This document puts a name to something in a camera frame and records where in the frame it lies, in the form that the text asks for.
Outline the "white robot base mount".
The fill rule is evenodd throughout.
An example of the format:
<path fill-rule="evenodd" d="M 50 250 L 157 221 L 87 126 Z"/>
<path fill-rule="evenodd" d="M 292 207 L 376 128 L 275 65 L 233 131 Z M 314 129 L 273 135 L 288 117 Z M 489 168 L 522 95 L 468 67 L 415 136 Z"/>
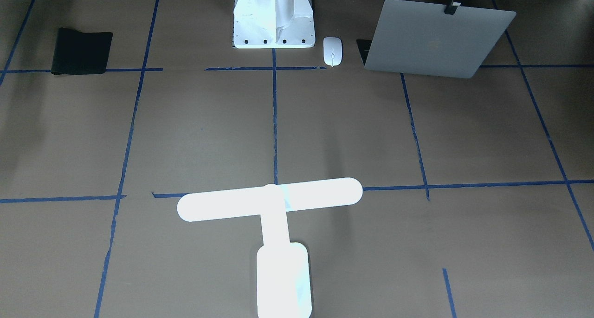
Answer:
<path fill-rule="evenodd" d="M 237 49 L 299 49 L 316 43 L 313 0 L 235 0 Z"/>

